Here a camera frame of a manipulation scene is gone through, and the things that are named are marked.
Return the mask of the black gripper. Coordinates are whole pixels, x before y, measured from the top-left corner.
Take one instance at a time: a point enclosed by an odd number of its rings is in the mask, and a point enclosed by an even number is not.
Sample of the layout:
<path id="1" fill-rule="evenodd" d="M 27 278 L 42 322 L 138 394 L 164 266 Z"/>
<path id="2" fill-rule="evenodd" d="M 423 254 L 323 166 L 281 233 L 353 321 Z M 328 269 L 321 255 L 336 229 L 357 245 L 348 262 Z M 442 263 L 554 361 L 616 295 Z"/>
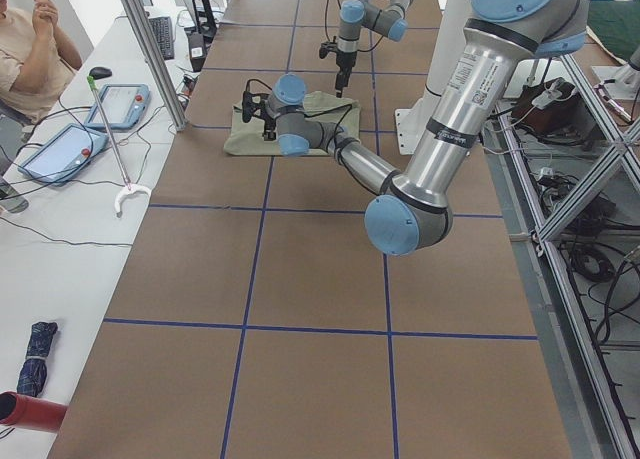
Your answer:
<path id="1" fill-rule="evenodd" d="M 276 120 L 266 110 L 262 111 L 263 126 L 263 139 L 265 141 L 276 140 Z"/>
<path id="2" fill-rule="evenodd" d="M 344 89 L 349 84 L 349 75 L 354 67 L 354 53 L 338 50 L 336 52 L 336 64 L 339 72 L 335 78 L 335 94 L 338 98 L 342 98 Z"/>

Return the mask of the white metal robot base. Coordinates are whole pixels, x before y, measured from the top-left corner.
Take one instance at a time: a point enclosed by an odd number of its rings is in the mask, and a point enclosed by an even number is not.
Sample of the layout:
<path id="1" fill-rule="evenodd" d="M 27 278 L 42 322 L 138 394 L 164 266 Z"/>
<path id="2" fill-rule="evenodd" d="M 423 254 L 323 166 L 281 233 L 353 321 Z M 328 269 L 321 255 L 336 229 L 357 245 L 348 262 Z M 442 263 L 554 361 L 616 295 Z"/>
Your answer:
<path id="1" fill-rule="evenodd" d="M 410 156 L 418 146 L 426 129 L 432 110 L 418 101 L 412 108 L 396 109 L 394 112 L 398 151 Z"/>

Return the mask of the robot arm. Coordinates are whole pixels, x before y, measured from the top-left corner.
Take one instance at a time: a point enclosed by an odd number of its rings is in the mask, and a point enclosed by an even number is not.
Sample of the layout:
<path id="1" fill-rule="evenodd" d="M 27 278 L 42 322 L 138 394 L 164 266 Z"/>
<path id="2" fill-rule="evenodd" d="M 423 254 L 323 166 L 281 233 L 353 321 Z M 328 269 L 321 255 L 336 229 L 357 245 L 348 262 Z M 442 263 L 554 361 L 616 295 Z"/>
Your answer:
<path id="1" fill-rule="evenodd" d="M 366 28 L 399 42 L 408 27 L 406 14 L 414 0 L 389 0 L 381 9 L 369 0 L 346 0 L 340 7 L 337 38 L 328 43 L 336 54 L 339 68 L 335 80 L 336 96 L 341 97 L 356 65 L 361 30 Z"/>
<path id="2" fill-rule="evenodd" d="M 502 97 L 518 64 L 580 49 L 589 0 L 462 0 L 464 47 L 454 56 L 439 101 L 413 156 L 398 170 L 339 124 L 306 116 L 304 81 L 281 76 L 271 92 L 243 113 L 258 112 L 286 157 L 322 150 L 374 197 L 365 211 L 371 243 L 388 255 L 406 255 L 442 241 L 453 214 L 447 189 Z"/>

